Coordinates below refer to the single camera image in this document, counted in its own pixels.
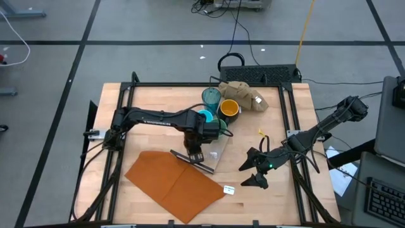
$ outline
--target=wooden tabletop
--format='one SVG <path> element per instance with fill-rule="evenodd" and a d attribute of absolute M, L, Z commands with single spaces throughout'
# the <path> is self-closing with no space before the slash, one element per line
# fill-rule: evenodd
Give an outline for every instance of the wooden tabletop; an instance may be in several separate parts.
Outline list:
<path fill-rule="evenodd" d="M 119 88 L 120 84 L 104 84 L 94 123 L 95 129 L 109 128 L 116 108 Z M 293 88 L 301 129 L 309 129 L 317 124 L 309 86 L 293 84 Z M 205 87 L 136 87 L 133 106 L 148 110 L 176 112 L 200 103 L 201 92 L 204 89 Z M 243 111 L 237 121 L 233 123 L 235 136 L 229 139 L 215 174 L 204 173 L 221 186 L 235 187 L 235 194 L 227 194 L 214 202 L 192 219 L 190 224 L 242 225 L 252 224 L 253 220 L 259 220 L 261 225 L 299 224 L 296 196 L 288 162 L 277 170 L 272 170 L 266 176 L 268 189 L 240 186 L 242 181 L 256 173 L 253 168 L 243 172 L 239 172 L 238 168 L 246 160 L 247 150 L 250 147 L 258 148 L 261 140 L 258 130 L 261 129 L 269 135 L 270 149 L 281 146 L 280 142 L 285 139 L 278 89 L 271 87 L 255 89 L 265 98 L 269 108 L 265 112 Z M 285 100 L 290 126 L 294 129 L 287 93 L 285 93 Z M 145 124 L 136 125 L 128 132 L 113 220 L 115 224 L 167 224 L 171 219 L 176 224 L 182 224 L 133 185 L 124 174 L 136 161 L 141 151 L 169 152 L 170 149 L 176 150 L 182 147 L 183 136 L 182 132 L 171 127 Z M 91 148 L 97 143 L 99 141 L 92 142 L 89 147 Z M 322 143 L 316 143 L 314 150 L 323 152 Z M 98 149 L 91 151 L 87 155 L 86 162 L 97 152 Z M 85 212 L 100 191 L 106 155 L 105 151 L 97 157 L 88 166 L 82 177 L 75 206 L 78 216 Z M 313 191 L 330 214 L 340 220 L 327 162 L 321 155 L 315 154 L 315 159 L 321 173 L 317 174 L 309 165 Z M 306 207 L 306 219 L 310 221 L 308 199 L 303 191 L 302 195 Z M 104 201 L 103 219 L 107 217 L 109 201 L 110 195 L 107 195 Z"/>

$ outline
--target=green cup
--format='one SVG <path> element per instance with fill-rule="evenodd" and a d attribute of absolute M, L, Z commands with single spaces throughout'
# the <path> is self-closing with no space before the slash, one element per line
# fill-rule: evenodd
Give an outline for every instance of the green cup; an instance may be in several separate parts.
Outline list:
<path fill-rule="evenodd" d="M 227 124 L 225 123 L 225 121 L 223 121 L 221 119 L 220 119 L 220 122 L 221 122 L 220 136 L 222 136 L 223 132 L 227 129 Z M 218 123 L 218 119 L 213 119 L 211 121 L 211 123 Z"/>

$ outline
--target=gray floor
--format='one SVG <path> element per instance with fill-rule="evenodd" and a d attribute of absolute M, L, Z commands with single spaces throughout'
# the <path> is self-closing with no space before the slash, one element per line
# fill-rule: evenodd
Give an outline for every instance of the gray floor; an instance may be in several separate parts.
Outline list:
<path fill-rule="evenodd" d="M 13 20 L 26 40 L 79 41 L 95 0 L 16 0 L 21 9 L 44 9 L 46 18 Z M 401 0 L 373 0 L 393 41 L 405 41 Z M 92 26 L 91 41 L 230 40 L 234 19 L 230 13 L 217 19 L 190 13 L 191 0 L 101 0 Z M 273 0 L 270 9 L 240 12 L 240 22 L 252 40 L 298 41 L 310 0 Z M 8 62 L 20 61 L 27 50 L 20 45 L 1 45 L 17 40 L 0 21 L 0 54 Z M 246 40 L 240 27 L 235 39 Z M 383 41 L 373 15 L 363 0 L 319 0 L 306 34 L 308 41 Z M 293 63 L 297 46 L 253 46 L 260 64 Z M 143 82 L 206 82 L 218 76 L 218 59 L 229 45 L 86 46 L 71 83 L 53 145 L 30 208 L 28 225 L 62 223 L 68 220 L 74 183 L 82 149 L 82 132 L 89 101 L 98 103 L 103 83 L 130 79 L 135 70 Z M 58 107 L 78 46 L 31 46 L 28 61 L 0 68 L 0 85 L 17 86 L 16 97 L 0 97 L 0 124 L 10 130 L 0 135 L 0 227 L 13 227 Z M 249 46 L 236 45 L 246 65 L 254 65 Z M 397 46 L 400 58 L 405 47 Z M 224 65 L 238 65 L 229 59 Z M 304 78 L 322 82 L 371 82 L 399 72 L 386 46 L 303 46 L 299 68 Z M 365 95 L 381 90 L 377 85 L 318 85 L 310 82 L 317 108 L 335 104 L 347 95 Z M 360 123 L 347 123 L 332 133 L 357 146 L 375 135 L 380 97 L 365 99 L 369 115 Z M 320 118 L 329 111 L 319 111 Z M 325 146 L 347 146 L 330 139 Z M 341 211 L 347 221 L 347 212 Z"/>

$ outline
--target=orange cloth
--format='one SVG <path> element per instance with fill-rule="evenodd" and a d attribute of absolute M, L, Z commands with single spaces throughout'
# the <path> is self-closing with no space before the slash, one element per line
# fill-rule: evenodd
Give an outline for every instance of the orange cloth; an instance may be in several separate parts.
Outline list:
<path fill-rule="evenodd" d="M 125 177 L 185 224 L 225 195 L 219 184 L 167 152 L 141 152 Z"/>

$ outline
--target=yellow cable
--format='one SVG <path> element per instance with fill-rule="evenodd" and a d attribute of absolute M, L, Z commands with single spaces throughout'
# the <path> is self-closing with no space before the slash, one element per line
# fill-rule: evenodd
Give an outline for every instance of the yellow cable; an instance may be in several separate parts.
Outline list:
<path fill-rule="evenodd" d="M 315 3 L 315 0 L 312 0 L 308 16 L 306 17 L 306 21 L 305 21 L 305 25 L 304 25 L 304 31 L 302 32 L 301 39 L 299 40 L 298 52 L 297 52 L 297 57 L 296 57 L 296 66 L 298 65 L 299 54 L 301 53 L 302 40 L 304 40 L 304 36 L 305 36 L 305 32 L 306 32 L 306 26 L 308 25 L 309 19 L 311 18 L 312 9 L 314 8 L 314 3 Z"/>

